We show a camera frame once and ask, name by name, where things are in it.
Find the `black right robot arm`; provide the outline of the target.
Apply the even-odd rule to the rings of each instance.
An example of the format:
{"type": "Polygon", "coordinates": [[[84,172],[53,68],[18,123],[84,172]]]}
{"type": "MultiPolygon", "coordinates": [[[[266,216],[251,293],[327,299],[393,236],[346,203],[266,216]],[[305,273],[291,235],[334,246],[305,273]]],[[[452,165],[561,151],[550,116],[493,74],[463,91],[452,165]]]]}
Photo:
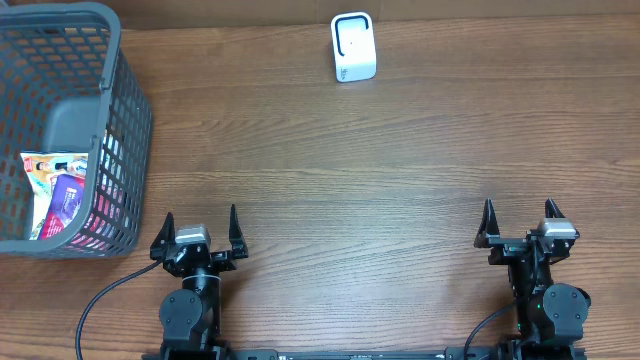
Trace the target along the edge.
{"type": "Polygon", "coordinates": [[[586,357],[574,343],[584,336],[590,295],[581,288],[554,282],[551,274],[554,264],[570,257],[570,250],[579,238],[577,228],[551,198],[545,201],[544,218],[521,238],[500,234],[493,201],[485,201],[474,246],[491,251],[489,264],[508,268],[514,300],[474,328],[463,348],[465,359],[477,333],[510,310],[516,311],[518,333],[499,341],[487,355],[489,359],[586,357]]]}

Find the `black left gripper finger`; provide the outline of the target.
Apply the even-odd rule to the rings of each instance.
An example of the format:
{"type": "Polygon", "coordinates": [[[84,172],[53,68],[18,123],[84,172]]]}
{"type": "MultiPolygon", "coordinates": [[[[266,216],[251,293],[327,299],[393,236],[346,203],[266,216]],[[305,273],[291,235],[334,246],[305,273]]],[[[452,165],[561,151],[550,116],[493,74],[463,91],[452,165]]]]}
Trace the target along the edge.
{"type": "Polygon", "coordinates": [[[150,246],[151,260],[164,260],[167,251],[175,244],[175,222],[174,216],[168,212],[164,223],[150,246]]]}
{"type": "Polygon", "coordinates": [[[229,242],[231,244],[231,252],[234,259],[245,259],[249,257],[247,243],[244,239],[236,206],[231,205],[229,220],[229,242]]]}

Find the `red purple pad pack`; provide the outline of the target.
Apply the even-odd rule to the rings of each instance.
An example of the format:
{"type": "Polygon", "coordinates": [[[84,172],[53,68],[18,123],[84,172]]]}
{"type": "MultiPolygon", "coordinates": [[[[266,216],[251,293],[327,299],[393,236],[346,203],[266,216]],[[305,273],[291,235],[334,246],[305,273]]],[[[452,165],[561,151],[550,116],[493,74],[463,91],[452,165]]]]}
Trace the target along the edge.
{"type": "Polygon", "coordinates": [[[84,185],[85,179],[81,177],[68,174],[57,177],[39,240],[59,234],[72,222],[80,210],[84,185]]]}

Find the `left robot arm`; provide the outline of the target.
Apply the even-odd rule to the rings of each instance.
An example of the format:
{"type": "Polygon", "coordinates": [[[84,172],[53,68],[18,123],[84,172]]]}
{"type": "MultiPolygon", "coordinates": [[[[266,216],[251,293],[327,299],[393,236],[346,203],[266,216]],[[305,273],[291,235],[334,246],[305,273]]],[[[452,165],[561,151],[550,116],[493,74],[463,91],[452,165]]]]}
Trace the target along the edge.
{"type": "Polygon", "coordinates": [[[150,246],[150,258],[172,276],[181,288],[161,302],[162,359],[228,360],[236,355],[221,334],[221,277],[237,269],[249,256],[235,206],[230,208],[228,239],[231,248],[213,251],[203,224],[176,227],[168,214],[150,246]]]}

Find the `yellow white snack bag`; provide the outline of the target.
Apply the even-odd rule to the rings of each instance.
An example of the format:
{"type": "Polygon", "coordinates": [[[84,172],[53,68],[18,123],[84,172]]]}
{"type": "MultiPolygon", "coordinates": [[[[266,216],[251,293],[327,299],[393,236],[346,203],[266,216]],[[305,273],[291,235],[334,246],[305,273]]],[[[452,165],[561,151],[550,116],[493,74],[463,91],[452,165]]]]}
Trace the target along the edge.
{"type": "Polygon", "coordinates": [[[85,179],[88,170],[88,154],[23,152],[21,158],[34,199],[29,239],[39,240],[57,177],[68,174],[85,179]]]}

